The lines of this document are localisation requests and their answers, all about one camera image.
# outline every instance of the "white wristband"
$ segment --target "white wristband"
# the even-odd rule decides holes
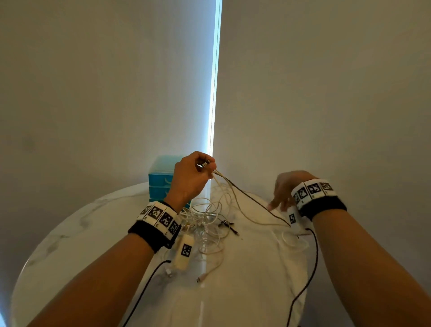
[[[181,228],[181,220],[178,215],[167,205],[150,202],[138,216],[151,226],[156,227],[170,241],[178,228]]]
[[[337,196],[332,186],[325,179],[311,179],[299,184],[291,195],[295,199],[299,210],[312,200],[323,196]]]

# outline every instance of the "wristband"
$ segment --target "wristband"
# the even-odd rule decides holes
[[[175,210],[167,204],[151,202],[128,232],[142,237],[157,252],[162,246],[172,248],[180,230],[181,221]]]
[[[310,220],[318,213],[330,209],[347,208],[337,197],[336,192],[325,179],[312,179],[300,183],[291,193],[297,204],[298,210]]]

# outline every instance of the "marble surface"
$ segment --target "marble surface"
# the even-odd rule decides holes
[[[237,196],[250,218],[279,222],[244,195]],[[12,326],[26,326],[78,272],[119,241],[148,199],[148,183],[131,186],[86,205],[53,229],[18,278],[12,295]],[[192,251],[186,272],[168,277],[161,268],[128,326],[286,325],[290,304],[307,282],[306,242],[288,226],[253,224],[237,209],[231,210],[228,219],[240,236],[229,234],[222,255],[203,260]],[[173,253],[165,252],[162,248],[154,256],[126,316],[154,268],[164,256],[172,257]],[[196,278],[221,258],[220,267],[197,284]],[[296,302],[290,326],[298,325],[305,296],[306,292]]]

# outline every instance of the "round table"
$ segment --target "round table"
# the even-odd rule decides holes
[[[237,196],[248,217],[277,222],[245,196]],[[26,326],[77,273],[119,241],[148,201],[148,183],[127,187],[86,205],[54,228],[18,278],[12,326]],[[191,256],[187,271],[172,277],[160,269],[128,326],[285,326],[290,304],[307,282],[306,256],[297,237],[285,232],[283,240],[287,226],[256,225],[235,209],[228,219],[240,236],[230,233],[224,240],[220,267],[201,284],[196,278],[221,259],[217,255],[204,261]],[[154,268],[164,256],[173,256],[165,252],[162,248],[154,256],[126,315]],[[295,303],[291,326],[298,325],[305,296]]]

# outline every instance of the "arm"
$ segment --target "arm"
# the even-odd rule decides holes
[[[205,159],[211,163],[196,166]],[[165,202],[180,212],[212,177],[214,161],[194,152],[177,163]],[[73,278],[28,327],[118,326],[153,256],[144,239],[128,234]]]
[[[316,178],[279,175],[269,209],[294,204],[290,192]],[[355,326],[431,326],[431,299],[419,284],[344,210],[313,218],[329,276]]]

